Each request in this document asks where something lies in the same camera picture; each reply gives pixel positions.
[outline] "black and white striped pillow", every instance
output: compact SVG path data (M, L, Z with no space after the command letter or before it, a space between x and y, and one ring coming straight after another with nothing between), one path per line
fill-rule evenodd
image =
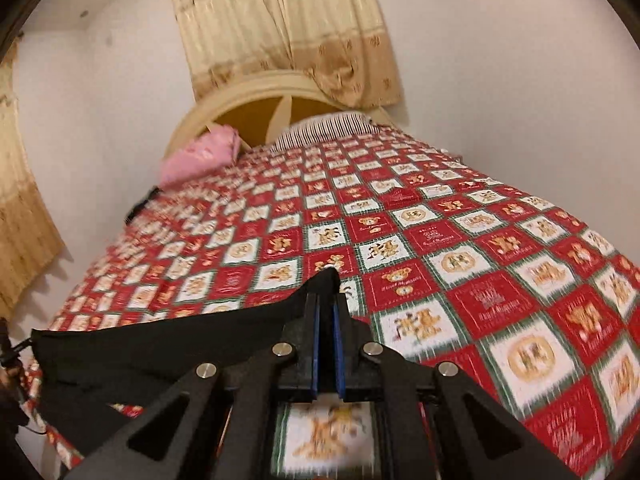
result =
M318 115L286 128L271 147L272 152L327 142L338 137L372 134L376 131L371 118L362 112L349 111Z

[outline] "curved wooden headboard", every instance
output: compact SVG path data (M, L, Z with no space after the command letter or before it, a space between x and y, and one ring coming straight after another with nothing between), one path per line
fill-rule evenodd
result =
M280 132L314 115L346 110L324 95L309 76L295 70L270 70L239 78L200 100L174 130L164 150L168 157L211 123L230 124L245 145L277 139ZM377 123L392 124L383 108L363 110Z

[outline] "patchwork blanket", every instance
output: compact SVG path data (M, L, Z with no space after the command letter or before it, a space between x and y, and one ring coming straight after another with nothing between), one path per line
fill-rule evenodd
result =
M254 152L160 194L51 329L259 308L326 266L378 341L456 362L583 478L603 479L638 432L640 269L563 209L387 127ZM37 363L29 377L35 407ZM375 478L374 425L332 396L283 406L272 469Z

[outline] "beige curtain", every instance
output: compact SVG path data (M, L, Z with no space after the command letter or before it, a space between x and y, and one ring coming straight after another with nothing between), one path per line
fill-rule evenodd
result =
M22 291L62 248L18 132L16 53L14 44L0 63L0 317L8 319Z
M173 0L199 99L239 76L303 70L348 107L400 100L376 0Z

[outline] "metal pin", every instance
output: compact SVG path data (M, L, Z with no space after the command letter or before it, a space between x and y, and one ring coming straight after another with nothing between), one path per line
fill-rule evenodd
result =
M218 369L216 365L211 363L202 363L200 366L196 368L196 375L201 379L209 379L213 377Z
M273 348L271 348L271 351L278 357L284 357L285 355L289 355L293 352L293 346L289 343L276 343L273 345Z
M380 355L382 354L384 347L380 343L369 341L368 343L364 343L362 350L367 355Z
M445 377L453 377L458 374L458 366L451 361L444 361L438 365L438 371Z

